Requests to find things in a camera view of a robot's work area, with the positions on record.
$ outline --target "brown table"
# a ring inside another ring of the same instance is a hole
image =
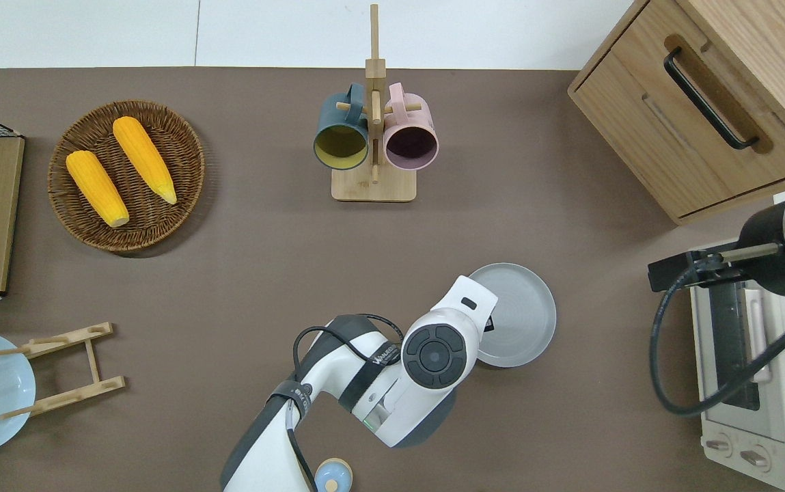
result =
[[[336,314],[404,327],[455,277],[492,262],[539,274],[557,333],[536,361],[478,366],[432,439],[389,450],[328,396],[299,427],[315,467],[357,489],[767,490],[709,461],[698,420],[664,411],[648,377],[659,301],[646,264],[736,236],[754,204],[674,227],[565,94],[574,72],[390,70],[426,98],[438,160],[407,204],[342,203],[311,152],[323,98],[361,70],[0,70],[0,121],[27,136],[0,334],[15,343],[112,321],[96,343],[128,387],[30,418],[0,448],[0,490],[215,490],[229,452],[291,370],[292,339]],[[46,196],[58,137],[97,106],[155,100],[207,150],[205,194],[142,258],[71,237]],[[664,361],[695,396],[689,302]],[[84,351],[33,362],[38,396],[90,380]]]

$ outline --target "blue mug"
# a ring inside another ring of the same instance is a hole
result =
[[[347,93],[332,94],[322,104],[314,138],[314,154],[322,164],[344,171],[367,158],[368,119],[361,112],[364,100],[365,87],[351,84]],[[349,109],[337,109],[337,103],[349,104]]]

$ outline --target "oven knob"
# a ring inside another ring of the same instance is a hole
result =
[[[720,454],[726,456],[726,458],[732,456],[732,443],[730,443],[729,436],[724,433],[718,433],[717,438],[714,439],[702,438],[702,445],[705,448],[720,451]]]
[[[729,443],[723,442],[722,440],[706,440],[705,446],[711,449],[717,449],[717,451],[729,451]]]
[[[766,451],[766,448],[763,448],[763,446],[754,446],[754,449],[742,451],[739,455],[742,459],[754,465],[754,467],[760,468],[760,470],[764,472],[772,469],[772,461],[769,460],[768,451]]]

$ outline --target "mug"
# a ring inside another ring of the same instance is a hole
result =
[[[404,108],[413,103],[422,108]],[[392,114],[383,118],[383,152],[389,164],[406,171],[432,164],[438,156],[438,136],[426,100],[417,94],[405,94],[398,82],[389,86],[388,106],[392,106]]]
[[[352,169],[368,156],[368,119],[361,108],[365,87],[351,84],[347,93],[332,94],[322,104],[320,124],[314,138],[314,154],[332,169]],[[337,109],[348,103],[349,109]]]

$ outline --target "wooden drawer cabinet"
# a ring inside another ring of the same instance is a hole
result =
[[[639,0],[569,94],[677,223],[785,189],[785,0]]]

